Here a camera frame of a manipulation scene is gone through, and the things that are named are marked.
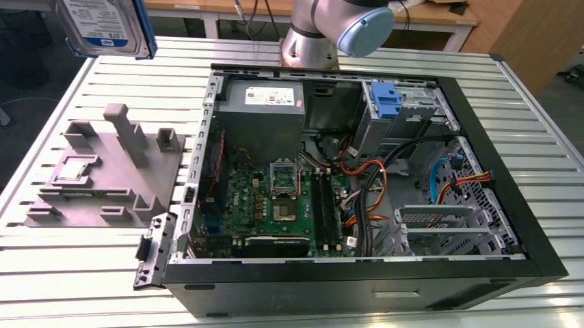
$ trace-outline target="case side panel hinge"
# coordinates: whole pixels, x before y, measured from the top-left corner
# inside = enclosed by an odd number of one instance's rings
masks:
[[[162,213],[152,218],[148,233],[141,235],[136,250],[140,261],[133,280],[133,290],[164,289],[162,277],[170,250],[176,215]]]

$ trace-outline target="ram slot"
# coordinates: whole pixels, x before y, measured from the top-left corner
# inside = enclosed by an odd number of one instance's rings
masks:
[[[312,174],[309,181],[309,194],[312,196],[312,217],[313,217],[313,231],[316,238],[316,246],[323,247],[328,244],[327,233],[324,228],[323,211],[322,211],[322,197],[320,197],[320,174]]]
[[[320,192],[323,203],[323,220],[326,226],[326,235],[331,246],[338,242],[338,223],[335,217],[335,194],[330,185],[330,175],[323,174],[320,177]]]

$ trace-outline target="blue latch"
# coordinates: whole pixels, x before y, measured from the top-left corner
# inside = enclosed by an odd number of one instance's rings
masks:
[[[400,94],[395,91],[395,85],[386,82],[371,82],[371,96],[379,118],[394,118],[400,110]]]

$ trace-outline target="open computer tower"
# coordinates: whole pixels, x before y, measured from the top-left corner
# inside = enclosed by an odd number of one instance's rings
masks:
[[[566,276],[455,79],[213,66],[133,288],[195,316],[459,310]]]

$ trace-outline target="hard drive label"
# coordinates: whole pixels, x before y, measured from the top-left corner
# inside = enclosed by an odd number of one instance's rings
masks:
[[[108,0],[64,0],[81,37],[96,46],[122,47],[128,37],[122,21]]]

